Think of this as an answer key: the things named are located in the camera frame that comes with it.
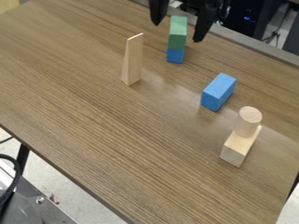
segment blue rectangular block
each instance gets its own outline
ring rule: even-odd
[[[218,111],[233,94],[237,80],[225,73],[220,73],[203,91],[201,105],[211,111]]]
[[[175,63],[183,63],[184,49],[168,49],[167,61]]]

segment cable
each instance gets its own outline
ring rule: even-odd
[[[6,189],[4,194],[0,196],[0,212],[1,212],[5,202],[10,198],[10,196],[13,193],[13,190],[15,189],[18,181],[20,180],[21,168],[20,168],[18,161],[16,159],[14,159],[13,157],[10,157],[10,156],[4,155],[4,154],[0,154],[0,158],[6,159],[6,160],[9,160],[10,162],[12,162],[15,166],[15,171],[16,171],[15,177],[12,180],[10,186]]]
[[[7,141],[10,141],[13,138],[13,136],[10,136],[6,138],[5,140],[1,141],[0,144],[6,143]]]
[[[281,34],[279,33],[277,36],[276,36],[276,45],[275,45],[275,47],[277,47],[278,46],[278,42],[279,42],[279,37],[281,36]]]
[[[286,9],[286,11],[284,12],[283,14],[283,17],[282,17],[282,21],[279,23],[277,29],[275,31],[273,31],[271,33],[271,35],[267,38],[264,38],[262,40],[262,42],[266,42],[267,44],[270,44],[271,41],[277,37],[277,40],[276,40],[276,47],[278,46],[278,39],[279,37],[281,36],[281,34],[279,33],[279,30],[282,28],[282,25],[283,25],[283,22],[284,20],[287,18],[287,16],[289,15],[290,11],[292,9],[292,5],[290,3],[288,3],[288,8]]]

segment floor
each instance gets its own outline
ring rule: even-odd
[[[0,129],[0,141],[7,137],[9,135]],[[16,157],[19,145],[15,139],[0,144],[0,153]],[[54,194],[58,206],[79,224],[126,223],[32,152],[24,177],[46,196]]]
[[[284,4],[280,7],[280,9],[276,12],[276,14],[273,16],[272,20],[269,22],[266,31],[264,33],[264,39],[271,36],[271,33],[276,31],[277,27],[282,21],[284,12],[287,9],[287,4]],[[278,31],[278,33],[281,34],[281,36],[278,38],[274,38],[269,44],[272,46],[276,46],[277,48],[282,49],[284,42],[286,41],[287,36],[289,35],[289,30],[292,27],[292,24],[294,23],[294,20],[296,18],[297,12],[294,10],[291,10],[289,15],[286,17],[282,24],[282,28]]]
[[[276,224],[292,224],[299,223],[299,185],[290,195],[287,203],[284,205]]]

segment wooden cylinder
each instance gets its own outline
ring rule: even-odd
[[[234,132],[241,137],[251,137],[254,135],[261,120],[262,114],[257,108],[244,107],[239,112]]]

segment table surface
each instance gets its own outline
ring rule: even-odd
[[[133,223],[274,223],[299,169],[299,70],[214,35],[165,60],[169,19],[123,0],[33,0],[0,16],[0,123]],[[143,32],[143,79],[121,82]],[[238,79],[218,113],[200,92]],[[238,111],[263,129],[237,169],[219,158]]]
[[[289,0],[289,2],[294,3],[294,4],[299,4],[299,0]]]
[[[20,5],[19,0],[0,0],[0,14]]]

